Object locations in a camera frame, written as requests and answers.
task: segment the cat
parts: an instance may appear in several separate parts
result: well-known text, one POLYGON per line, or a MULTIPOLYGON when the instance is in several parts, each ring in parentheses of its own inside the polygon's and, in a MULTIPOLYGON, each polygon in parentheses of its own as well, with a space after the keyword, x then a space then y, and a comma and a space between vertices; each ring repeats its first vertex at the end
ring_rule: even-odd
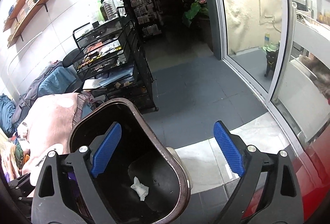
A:
POLYGON ((275 71, 277 57, 278 57, 278 50, 266 51, 267 69, 266 69, 266 73, 264 74, 265 77, 268 77, 268 74, 271 70, 275 71))
POLYGON ((316 57, 299 55, 299 60, 315 74, 316 77, 311 74, 310 79, 330 105, 330 69, 316 57))

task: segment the blue gripper pad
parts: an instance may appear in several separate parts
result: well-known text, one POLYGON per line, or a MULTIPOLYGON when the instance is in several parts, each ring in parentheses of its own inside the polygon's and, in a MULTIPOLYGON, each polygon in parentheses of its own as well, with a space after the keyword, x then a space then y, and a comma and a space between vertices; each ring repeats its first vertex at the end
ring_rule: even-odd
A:
POLYGON ((243 157, 219 122, 214 124, 213 134, 232 172, 242 177, 245 173, 243 157))
POLYGON ((105 171, 105 168, 110 161, 110 158, 116 149, 121 138, 121 126, 116 123, 113 128, 109 128, 106 138, 103 140, 99 148, 93 156, 91 175, 96 178, 99 174, 105 171))

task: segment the trash can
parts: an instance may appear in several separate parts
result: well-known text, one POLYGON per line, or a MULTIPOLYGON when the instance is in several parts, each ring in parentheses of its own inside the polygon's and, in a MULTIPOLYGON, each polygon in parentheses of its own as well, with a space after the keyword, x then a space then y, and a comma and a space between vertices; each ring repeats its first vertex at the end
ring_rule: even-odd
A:
POLYGON ((189 202, 189 178, 129 100, 112 99, 79 122, 71 132, 68 150, 89 145, 113 122, 121 125, 121 139, 104 173, 95 179, 108 211, 118 223, 172 222, 189 202), (135 176, 149 187, 145 201, 131 188, 135 176))

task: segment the silver bolt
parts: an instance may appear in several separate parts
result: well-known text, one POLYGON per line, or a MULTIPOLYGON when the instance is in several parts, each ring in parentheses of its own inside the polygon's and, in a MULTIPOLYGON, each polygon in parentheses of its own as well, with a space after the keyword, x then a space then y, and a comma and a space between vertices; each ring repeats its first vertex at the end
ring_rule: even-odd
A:
POLYGON ((249 145, 247 148, 249 152, 255 152, 257 150, 257 148, 253 145, 249 145))
POLYGON ((81 152, 81 153, 84 153, 84 152, 86 152, 88 150, 88 146, 81 146, 80 148, 79 148, 79 152, 81 152))
POLYGON ((54 157, 55 156, 55 151, 54 150, 52 150, 52 151, 49 151, 49 153, 48 153, 48 157, 54 157))
POLYGON ((285 150, 281 150, 281 151, 279 152, 279 154, 280 154, 282 157, 286 157, 286 156, 288 156, 288 153, 287 153, 285 150))

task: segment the crumpled tissue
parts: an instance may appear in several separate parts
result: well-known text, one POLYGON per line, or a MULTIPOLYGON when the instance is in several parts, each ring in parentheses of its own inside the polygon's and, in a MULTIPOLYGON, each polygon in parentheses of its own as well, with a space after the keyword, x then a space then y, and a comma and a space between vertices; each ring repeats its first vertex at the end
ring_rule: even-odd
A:
POLYGON ((144 201, 149 193, 149 187, 141 184, 136 176, 134 177, 134 184, 131 186, 131 188, 136 191, 136 193, 140 197, 140 201, 144 201))

